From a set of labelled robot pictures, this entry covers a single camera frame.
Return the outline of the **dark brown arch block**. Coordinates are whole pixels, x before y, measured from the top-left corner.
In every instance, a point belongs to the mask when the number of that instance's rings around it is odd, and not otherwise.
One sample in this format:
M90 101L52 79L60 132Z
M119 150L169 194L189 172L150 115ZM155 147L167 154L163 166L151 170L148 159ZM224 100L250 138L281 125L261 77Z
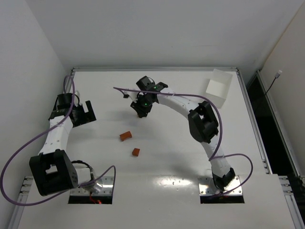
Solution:
M125 141L129 138L132 138L132 134L130 131L120 134L120 140Z

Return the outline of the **dark brown wood cube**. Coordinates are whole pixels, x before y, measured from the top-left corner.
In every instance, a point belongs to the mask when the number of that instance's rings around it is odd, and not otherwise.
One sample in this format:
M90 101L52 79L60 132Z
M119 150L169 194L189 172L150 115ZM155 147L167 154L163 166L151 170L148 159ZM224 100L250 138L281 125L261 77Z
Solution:
M134 148L134 150L132 151L132 155L135 157L138 157L140 153L140 149L139 148Z

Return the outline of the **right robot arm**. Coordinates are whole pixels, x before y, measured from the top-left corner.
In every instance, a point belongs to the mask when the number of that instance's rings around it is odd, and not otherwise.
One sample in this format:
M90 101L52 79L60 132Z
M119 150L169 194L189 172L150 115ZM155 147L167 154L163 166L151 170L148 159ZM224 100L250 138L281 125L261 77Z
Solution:
M178 95L167 84L154 83L147 76L141 78L136 85L138 90L122 89L121 92L124 98L131 98L131 108L138 117L146 117L154 103L167 106L185 117L191 136L203 146L211 163L214 185L220 192L224 192L234 179L235 172L220 146L223 131L219 113L213 110L206 99L199 103L191 100L188 95Z

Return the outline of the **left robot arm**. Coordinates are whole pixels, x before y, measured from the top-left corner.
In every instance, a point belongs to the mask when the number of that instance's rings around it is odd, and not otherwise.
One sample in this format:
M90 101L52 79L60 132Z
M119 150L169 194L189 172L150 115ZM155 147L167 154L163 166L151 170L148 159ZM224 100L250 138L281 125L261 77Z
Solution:
M86 101L88 111L81 103L73 104L72 94L57 96L56 105L49 117L51 131L48 132L43 148L37 156L30 158L29 165L37 189L42 196L77 188L82 183L94 180L93 168L76 169L66 154L71 130L93 121L96 117L91 101Z

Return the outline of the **white storage box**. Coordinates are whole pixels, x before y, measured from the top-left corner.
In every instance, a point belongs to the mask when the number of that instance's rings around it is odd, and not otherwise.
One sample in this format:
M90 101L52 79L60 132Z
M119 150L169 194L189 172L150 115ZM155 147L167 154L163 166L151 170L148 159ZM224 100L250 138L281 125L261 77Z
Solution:
M206 97L221 109L227 99L233 75L218 69L214 69L205 90Z

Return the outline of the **aluminium table frame rail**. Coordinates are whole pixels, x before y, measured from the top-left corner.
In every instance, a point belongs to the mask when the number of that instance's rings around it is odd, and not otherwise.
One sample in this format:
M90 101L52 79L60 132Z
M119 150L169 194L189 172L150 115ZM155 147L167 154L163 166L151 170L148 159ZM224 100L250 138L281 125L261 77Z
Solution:
M237 72L237 67L75 67L72 72L148 72L148 71L206 71L214 69L224 72Z

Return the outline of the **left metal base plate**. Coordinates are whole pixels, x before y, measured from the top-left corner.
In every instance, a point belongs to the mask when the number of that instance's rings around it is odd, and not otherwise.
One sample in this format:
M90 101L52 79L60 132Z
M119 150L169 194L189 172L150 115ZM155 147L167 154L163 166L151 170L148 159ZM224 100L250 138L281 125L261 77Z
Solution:
M70 191L71 197L80 197L80 196L101 196L107 197L112 196L114 177L106 176L100 178L96 184L92 187L85 188L75 188Z

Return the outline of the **metal base plate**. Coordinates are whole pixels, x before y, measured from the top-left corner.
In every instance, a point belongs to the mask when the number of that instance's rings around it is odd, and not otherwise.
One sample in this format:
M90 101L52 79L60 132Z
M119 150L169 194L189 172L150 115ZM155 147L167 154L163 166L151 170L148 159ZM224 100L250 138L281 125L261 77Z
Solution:
M242 196L243 191L240 184L241 181L239 176L235 176L234 179L224 188L224 191L221 191L214 184L213 177L198 177L199 193L200 196L203 197L209 197L221 193L225 193L226 196Z
M92 187L85 188L75 188L70 191L71 197L80 197L80 196L101 196L107 197L112 196L114 177L106 176L100 178L96 184Z

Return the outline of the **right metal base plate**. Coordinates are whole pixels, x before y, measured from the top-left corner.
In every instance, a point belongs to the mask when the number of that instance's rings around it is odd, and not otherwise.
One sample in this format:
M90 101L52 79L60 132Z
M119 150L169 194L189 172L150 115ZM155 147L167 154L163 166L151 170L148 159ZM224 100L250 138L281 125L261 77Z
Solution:
M199 193L200 196L203 197L209 197L221 193L225 193L226 196L242 196L243 191L240 184L241 181L239 176L235 176L234 179L224 188L224 191L221 191L214 184L213 177L198 177Z

